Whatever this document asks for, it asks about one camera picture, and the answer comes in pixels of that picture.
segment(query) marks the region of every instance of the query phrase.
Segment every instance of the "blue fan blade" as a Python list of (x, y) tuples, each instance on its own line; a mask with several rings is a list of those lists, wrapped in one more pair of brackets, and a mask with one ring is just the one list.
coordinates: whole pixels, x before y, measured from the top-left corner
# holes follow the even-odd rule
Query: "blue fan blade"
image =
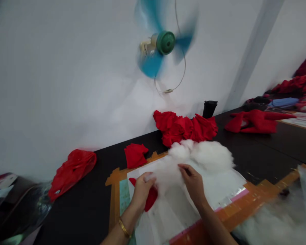
[(163, 0), (138, 0), (135, 7), (137, 22), (152, 33), (163, 31), (161, 8), (166, 5)]
[(155, 78), (161, 68), (163, 55), (157, 50), (153, 55), (148, 55), (142, 63), (139, 64), (141, 71), (150, 78)]
[(184, 55), (186, 55), (190, 45), (192, 44), (196, 32), (198, 11), (193, 15), (193, 18), (187, 22), (181, 33), (176, 35), (176, 44), (173, 49), (175, 63), (179, 64)]

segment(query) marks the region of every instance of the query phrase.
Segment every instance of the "bracelet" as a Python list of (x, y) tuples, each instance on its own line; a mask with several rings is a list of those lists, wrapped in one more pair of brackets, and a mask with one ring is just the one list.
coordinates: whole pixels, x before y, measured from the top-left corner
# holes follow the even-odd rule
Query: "bracelet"
[(121, 226), (122, 231), (125, 233), (126, 238), (132, 238), (132, 235), (129, 235), (126, 228), (124, 227), (121, 218), (119, 217), (119, 224)]

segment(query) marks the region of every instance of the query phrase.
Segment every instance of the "hand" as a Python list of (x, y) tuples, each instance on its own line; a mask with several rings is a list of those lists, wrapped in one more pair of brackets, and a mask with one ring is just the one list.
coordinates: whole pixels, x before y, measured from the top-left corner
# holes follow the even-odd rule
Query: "hand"
[(133, 198), (130, 202), (130, 206), (134, 207), (137, 211), (141, 213), (144, 211), (146, 199), (149, 195), (149, 190), (156, 181), (156, 177), (150, 179), (147, 182), (144, 181), (144, 178), (150, 174), (150, 172), (145, 172), (144, 174), (138, 177), (135, 184)]
[(190, 198), (195, 206), (206, 201), (202, 176), (188, 164), (178, 164)]

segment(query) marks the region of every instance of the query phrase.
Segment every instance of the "black table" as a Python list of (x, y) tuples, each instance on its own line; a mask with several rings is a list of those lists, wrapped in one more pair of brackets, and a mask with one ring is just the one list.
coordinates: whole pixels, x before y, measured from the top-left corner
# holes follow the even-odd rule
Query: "black table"
[[(219, 132), (214, 138), (234, 156), (235, 169), (248, 181), (258, 184), (267, 179), (275, 184), (298, 164), (306, 163), (306, 130), (279, 123), (273, 135), (231, 133), (224, 126), (230, 113), (216, 116)], [(117, 167), (127, 167), (124, 148), (130, 143), (144, 144), (150, 157), (168, 150), (162, 134), (155, 131), (96, 151), (94, 169), (71, 190), (57, 199), (43, 223), (35, 244), (99, 244), (108, 234), (111, 186), (107, 177)]]

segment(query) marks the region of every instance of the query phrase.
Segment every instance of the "white wall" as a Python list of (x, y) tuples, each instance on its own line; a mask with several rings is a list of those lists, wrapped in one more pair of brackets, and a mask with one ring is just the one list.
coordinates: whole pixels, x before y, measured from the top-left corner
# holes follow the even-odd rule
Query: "white wall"
[[(154, 110), (192, 117), (223, 110), (262, 0), (199, 0), (197, 40), (183, 83), (159, 95), (136, 66), (136, 1), (0, 1), (0, 174), (50, 180), (78, 147), (104, 148), (156, 130)], [(176, 31), (171, 1), (167, 29)], [(192, 1), (178, 0), (184, 23)], [(170, 58), (161, 81), (183, 72)]]
[(306, 0), (285, 0), (238, 106), (291, 78), (305, 59)]

